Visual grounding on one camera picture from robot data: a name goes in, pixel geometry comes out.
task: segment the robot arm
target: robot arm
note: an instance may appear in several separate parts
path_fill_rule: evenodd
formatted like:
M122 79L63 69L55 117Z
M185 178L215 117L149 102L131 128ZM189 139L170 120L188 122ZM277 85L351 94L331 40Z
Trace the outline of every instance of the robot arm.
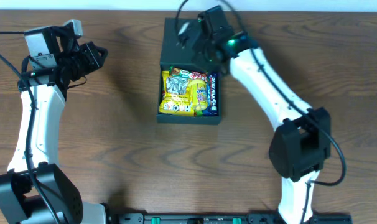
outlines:
M24 196L32 188L24 154L31 116L27 88L33 93L36 105L31 167L58 218L61 223L107 223L105 206L82 202L78 189L58 168L59 123L69 84L101 68L107 56L106 49L92 42L78 45L81 36L81 22L77 20L70 20L62 27L40 27L24 32L30 52L27 59L33 71L21 74L29 86L18 84L23 105L19 140L7 174L0 175L0 209L9 223L54 222L40 197ZM23 61L23 69L27 63L28 60Z
M303 215L306 222L313 215L311 181L316 180L324 160L330 156L330 141L304 115L329 133L329 114L323 108L313 110L299 98L247 34L234 35L220 6L199 14L198 21L190 29L188 25L182 26L189 31L179 32L179 42L197 53L193 63L204 70L214 70L227 63L231 75L248 89L266 113L275 131L269 149L270 160L282 176L279 214L286 223L298 224Z
M259 106L262 107L263 111L268 116L274 130L283 125L284 120L286 119L293 121L300 118L302 115L291 108L288 102L282 98L280 93L278 93L269 80L267 80L262 70L259 69L259 66L255 63L250 50L253 50L273 82L295 105L297 105L302 111L307 111L311 108L309 104L299 98L284 83L266 60L260 47L240 52L236 58L231 59L231 75L240 81L241 84L243 84L252 94L253 98L259 103ZM312 171L301 177L297 182L293 182L290 178L282 177L282 195L278 210L281 217L287 223L300 223L306 203L306 183L309 180L316 180L319 173L320 171ZM310 188L304 221L307 221L313 215L311 209L313 189L313 187Z

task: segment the candy package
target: candy package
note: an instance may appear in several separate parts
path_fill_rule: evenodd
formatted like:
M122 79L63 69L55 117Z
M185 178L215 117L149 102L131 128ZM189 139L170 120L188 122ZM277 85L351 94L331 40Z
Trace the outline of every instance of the candy package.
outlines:
M217 88L218 88L218 74L213 73L209 75L208 82L208 108L203 110L204 116L217 116L218 106L217 106Z
M194 109L190 105L190 94L187 88L189 79L171 77L169 71L162 72L164 84L162 102L158 111L165 114L194 116Z
M195 111L203 111L208 108L207 83L204 80L196 79L188 84L190 88L190 105Z
M172 77L189 78L192 80L202 79L207 82L207 74L202 74L199 72L190 72L190 71L186 71L186 70L171 66L169 67L169 73Z

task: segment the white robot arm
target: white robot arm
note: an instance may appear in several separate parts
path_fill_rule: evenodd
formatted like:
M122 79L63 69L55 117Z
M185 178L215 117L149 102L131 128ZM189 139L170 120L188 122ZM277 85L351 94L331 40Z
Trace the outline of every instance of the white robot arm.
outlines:
M302 115L290 107L289 103L277 92L259 66L255 63L251 50L258 58L259 62L264 66L273 82L284 92L290 100L297 105L302 111L307 111L311 106L299 98L280 78L280 76L270 66L260 47L256 49L248 49L238 54L238 57L230 60L230 73L240 81L252 94L253 98L259 103L263 111L268 116L271 126L276 130L284 124L285 119L295 120ZM316 180L320 171L312 171L299 181L293 182L290 178L282 177L282 195L278 211L281 217L287 223L299 223L303 214L303 208L306 203L306 183L309 180ZM309 202L306 208L304 221L307 221L312 215L311 200L313 195L313 187L310 188Z
M82 202L79 191L58 168L58 132L67 90L71 81L101 68L107 50L89 42L81 46L81 22L70 20L62 27L40 27L24 32L33 71L23 71L21 77L30 86L35 101L34 122L30 139L30 168L25 157L32 99L24 82L19 82L23 105L19 140L16 151L0 176L0 209L9 223L53 223L54 216L40 197L25 197L33 183L29 172L54 209L61 223L107 224L104 205ZM57 38L63 52L60 51Z

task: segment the green connector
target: green connector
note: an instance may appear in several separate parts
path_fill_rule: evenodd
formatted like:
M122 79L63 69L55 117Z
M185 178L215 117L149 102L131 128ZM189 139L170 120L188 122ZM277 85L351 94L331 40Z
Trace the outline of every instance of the green connector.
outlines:
M234 218L233 224L241 224L241 219L240 218Z
M152 218L152 219L151 219L151 224L159 224L160 221L161 221L160 218Z

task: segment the wood grain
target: wood grain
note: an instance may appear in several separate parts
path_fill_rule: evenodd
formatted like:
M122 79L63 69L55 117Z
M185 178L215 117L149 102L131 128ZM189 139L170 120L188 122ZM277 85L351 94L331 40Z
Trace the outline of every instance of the wood grain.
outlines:
M281 181L268 159L273 132L240 83L222 81L219 126L156 123L165 17L174 12L0 11L0 30L80 19L80 43L92 40L109 50L105 66L68 93L60 123L62 170L84 200L108 202L114 210L276 209ZM313 208L377 223L377 13L246 12L243 20L289 86L331 114L348 172L342 185L315 189ZM19 68L28 50L21 36L2 35L0 53ZM18 138L16 83L0 62L0 174ZM339 173L333 152L320 180Z

